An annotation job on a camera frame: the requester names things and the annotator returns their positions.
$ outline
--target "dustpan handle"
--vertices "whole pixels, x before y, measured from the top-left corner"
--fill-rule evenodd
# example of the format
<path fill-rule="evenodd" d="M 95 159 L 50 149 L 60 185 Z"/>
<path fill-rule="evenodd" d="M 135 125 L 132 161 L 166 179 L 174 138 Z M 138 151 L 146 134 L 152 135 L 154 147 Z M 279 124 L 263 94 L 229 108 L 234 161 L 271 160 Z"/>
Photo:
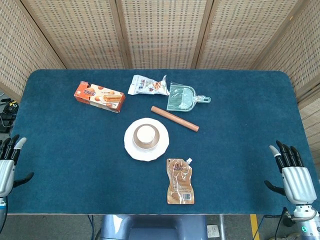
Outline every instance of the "dustpan handle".
<path fill-rule="evenodd" d="M 208 97 L 208 96 L 203 96 L 203 95 L 200 95 L 200 96 L 196 96 L 196 99 L 195 101 L 197 103 L 204 103 L 204 104 L 208 104 L 211 102 L 211 98 Z"/>

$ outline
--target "rolling pin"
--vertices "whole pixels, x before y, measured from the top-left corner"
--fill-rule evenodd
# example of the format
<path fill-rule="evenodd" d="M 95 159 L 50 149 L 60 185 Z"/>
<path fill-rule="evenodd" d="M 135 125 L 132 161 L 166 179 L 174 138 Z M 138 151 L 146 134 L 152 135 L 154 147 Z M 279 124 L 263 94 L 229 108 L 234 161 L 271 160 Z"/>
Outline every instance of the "rolling pin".
<path fill-rule="evenodd" d="M 162 110 L 161 108 L 158 108 L 156 106 L 152 106 L 151 107 L 151 112 L 159 114 L 159 115 L 161 115 L 161 116 L 163 116 L 163 117 L 165 117 L 167 119 L 170 119 L 171 121 L 176 122 L 177 124 L 180 124 L 180 125 L 188 128 L 188 129 L 191 129 L 191 130 L 193 130 L 195 132 L 198 132 L 198 130 L 199 130 L 199 126 L 194 125 L 193 123 L 188 122 L 186 120 L 183 120 L 182 118 L 180 118 L 180 117 L 178 117 L 176 115 L 173 115 L 173 114 L 171 114 L 171 113 L 169 113 L 169 112 L 167 112 L 165 110 Z"/>

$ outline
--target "blue carpet surface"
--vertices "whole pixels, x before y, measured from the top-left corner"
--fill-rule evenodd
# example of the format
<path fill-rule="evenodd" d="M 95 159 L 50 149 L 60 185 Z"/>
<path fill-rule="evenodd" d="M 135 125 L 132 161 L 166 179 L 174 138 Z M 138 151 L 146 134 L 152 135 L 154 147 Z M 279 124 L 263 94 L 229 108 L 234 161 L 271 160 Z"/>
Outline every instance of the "blue carpet surface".
<path fill-rule="evenodd" d="M 193 132 L 150 111 L 166 109 L 164 95 L 128 95 L 133 75 L 192 86 L 211 97 L 190 112 Z M 76 101 L 80 81 L 125 93 L 120 113 Z M 153 118 L 170 144 L 151 162 L 124 148 L 128 126 Z M 276 140 L 295 146 L 319 184 L 293 88 L 280 71 L 37 70 L 29 77 L 13 134 L 27 137 L 15 179 L 33 179 L 9 196 L 10 213 L 38 214 L 280 214 L 287 199 L 264 185 L 283 186 L 269 150 Z M 167 158 L 192 158 L 194 205 L 167 204 Z"/>

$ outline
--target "paper label on floor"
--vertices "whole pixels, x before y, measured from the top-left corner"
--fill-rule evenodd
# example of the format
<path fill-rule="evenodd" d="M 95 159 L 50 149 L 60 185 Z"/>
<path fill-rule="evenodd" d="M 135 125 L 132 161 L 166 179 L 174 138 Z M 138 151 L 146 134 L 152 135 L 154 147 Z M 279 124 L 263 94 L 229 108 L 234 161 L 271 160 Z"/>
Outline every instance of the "paper label on floor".
<path fill-rule="evenodd" d="M 206 230 L 208 233 L 208 238 L 219 238 L 219 230 L 217 225 L 207 225 Z"/>

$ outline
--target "light green dustpan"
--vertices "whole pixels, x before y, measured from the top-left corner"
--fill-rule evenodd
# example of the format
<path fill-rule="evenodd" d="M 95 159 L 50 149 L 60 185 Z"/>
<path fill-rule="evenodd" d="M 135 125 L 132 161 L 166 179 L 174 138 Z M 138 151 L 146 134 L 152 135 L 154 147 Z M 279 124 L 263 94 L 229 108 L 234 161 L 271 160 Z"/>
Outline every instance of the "light green dustpan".
<path fill-rule="evenodd" d="M 210 102 L 210 97 L 203 95 L 197 96 L 193 87 L 171 82 L 166 110 L 189 112 L 195 107 L 196 103 L 208 104 Z"/>

